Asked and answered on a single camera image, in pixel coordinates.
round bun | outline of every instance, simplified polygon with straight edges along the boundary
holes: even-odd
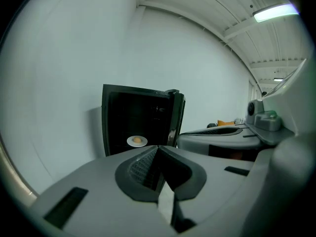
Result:
[[[141,143],[141,142],[142,142],[142,139],[139,138],[139,137],[135,137],[135,138],[133,139],[133,141],[134,141],[135,143]]]

open cabinet door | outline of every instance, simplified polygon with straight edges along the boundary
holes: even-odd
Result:
[[[133,149],[131,136],[149,145],[175,146],[184,112],[184,95],[178,90],[103,85],[102,132],[106,156]]]

white wall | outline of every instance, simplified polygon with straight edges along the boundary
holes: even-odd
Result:
[[[245,116],[250,72],[210,32],[146,8],[132,35],[123,71],[126,84],[184,93],[182,132]]]
[[[104,155],[96,108],[102,84],[120,83],[135,10],[136,0],[31,0],[11,28],[0,54],[0,131],[36,192]]]
[[[136,0],[31,0],[0,54],[0,131],[41,193],[104,156],[102,85],[177,88],[182,131],[243,117],[249,72],[213,35]]]

fluorescent light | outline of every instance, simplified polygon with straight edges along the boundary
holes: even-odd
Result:
[[[272,8],[258,10],[253,14],[257,22],[262,22],[268,19],[282,17],[286,15],[298,15],[298,12],[292,4],[283,4]]]

